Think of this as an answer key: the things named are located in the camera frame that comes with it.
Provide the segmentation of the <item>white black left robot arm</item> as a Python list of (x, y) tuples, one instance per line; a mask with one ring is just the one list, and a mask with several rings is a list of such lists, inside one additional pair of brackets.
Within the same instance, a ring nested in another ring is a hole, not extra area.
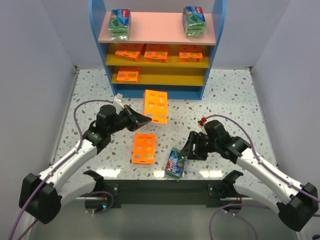
[(63, 205), (64, 197), (59, 190), (81, 166), (106, 148), (112, 134), (123, 129), (134, 132), (151, 120), (128, 105), (120, 112), (111, 104), (101, 106), (96, 119), (69, 153), (38, 175), (30, 173), (23, 179), (19, 207), (41, 223), (48, 224)]

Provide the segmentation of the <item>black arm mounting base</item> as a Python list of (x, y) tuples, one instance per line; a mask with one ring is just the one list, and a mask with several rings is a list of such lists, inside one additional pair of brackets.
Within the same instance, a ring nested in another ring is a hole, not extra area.
[(240, 199), (241, 194), (224, 180), (105, 180), (82, 197), (106, 190), (114, 197), (113, 207), (123, 205), (202, 205), (220, 207)]

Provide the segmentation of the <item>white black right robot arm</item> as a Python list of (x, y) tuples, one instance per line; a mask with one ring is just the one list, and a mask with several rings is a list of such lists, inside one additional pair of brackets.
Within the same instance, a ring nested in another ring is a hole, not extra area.
[(217, 153), (248, 171), (256, 178), (252, 183), (234, 170), (223, 179), (225, 188), (270, 208), (287, 227), (300, 232), (319, 210), (317, 188), (280, 171), (256, 152), (251, 139), (231, 136), (218, 120), (203, 118), (198, 124), (204, 132), (191, 131), (178, 156), (205, 161), (209, 153)]

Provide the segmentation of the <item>green sponge pack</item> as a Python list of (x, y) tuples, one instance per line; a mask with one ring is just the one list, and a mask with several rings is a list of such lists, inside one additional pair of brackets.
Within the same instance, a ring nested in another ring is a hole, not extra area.
[(202, 38), (206, 29), (206, 19), (200, 6), (185, 6), (182, 12), (182, 25), (187, 38)]
[(185, 156), (179, 156), (179, 153), (180, 150), (178, 148), (172, 147), (164, 168), (164, 175), (177, 182), (184, 174), (185, 162), (187, 159)]
[(108, 23), (111, 40), (127, 41), (131, 31), (131, 11), (128, 8), (112, 9)]

